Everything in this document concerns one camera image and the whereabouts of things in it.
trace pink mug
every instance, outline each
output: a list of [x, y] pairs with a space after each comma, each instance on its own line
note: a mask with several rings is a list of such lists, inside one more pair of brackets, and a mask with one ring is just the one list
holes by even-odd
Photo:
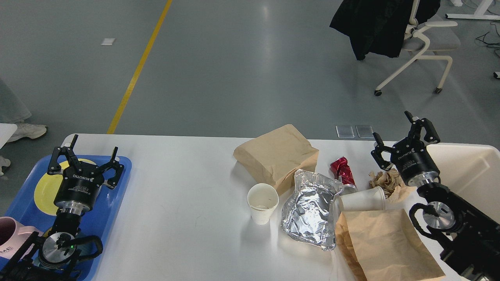
[[[24, 226], [10, 216], [0, 217], [0, 257], [10, 260], [34, 231], [40, 236], [43, 234], [34, 226]], [[29, 247], [25, 254], [29, 253], [31, 248]]]

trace crumpled foil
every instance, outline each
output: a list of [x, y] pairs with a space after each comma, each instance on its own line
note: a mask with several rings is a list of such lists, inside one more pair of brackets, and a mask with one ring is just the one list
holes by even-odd
[[343, 190], [342, 182], [317, 172], [298, 169], [295, 191], [281, 212], [281, 229], [295, 241], [313, 244], [324, 251], [335, 249], [332, 201]]

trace crumpled paper bag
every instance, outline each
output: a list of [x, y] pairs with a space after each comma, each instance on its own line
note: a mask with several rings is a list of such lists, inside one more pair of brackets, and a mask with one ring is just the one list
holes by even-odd
[[233, 153], [258, 183], [274, 187], [279, 195], [294, 185], [297, 169], [316, 170], [319, 150], [291, 124], [238, 146]]
[[342, 212], [335, 237], [358, 281], [438, 281], [445, 277], [404, 209]]
[[407, 186], [396, 169], [377, 174], [371, 171], [369, 176], [370, 187], [381, 187], [387, 203], [401, 202], [417, 190], [415, 186]]

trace white paper cup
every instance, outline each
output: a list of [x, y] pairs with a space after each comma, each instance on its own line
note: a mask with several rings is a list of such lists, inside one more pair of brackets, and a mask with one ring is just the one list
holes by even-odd
[[338, 207], [341, 211], [377, 211], [386, 209], [386, 197], [380, 186], [352, 194], [341, 195]]
[[252, 220], [258, 225], [269, 222], [271, 215], [278, 206], [280, 198], [276, 189], [267, 183], [257, 183], [248, 192], [246, 201], [250, 207]]

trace white sneaker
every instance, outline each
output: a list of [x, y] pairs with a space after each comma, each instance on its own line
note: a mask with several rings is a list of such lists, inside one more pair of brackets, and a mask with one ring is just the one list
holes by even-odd
[[11, 165], [11, 161], [9, 159], [3, 158], [0, 156], [0, 176], [3, 176], [2, 167], [9, 167]]
[[8, 143], [15, 142], [22, 138], [36, 139], [47, 133], [47, 126], [45, 125], [32, 125], [24, 122], [16, 123], [17, 130], [8, 139]]

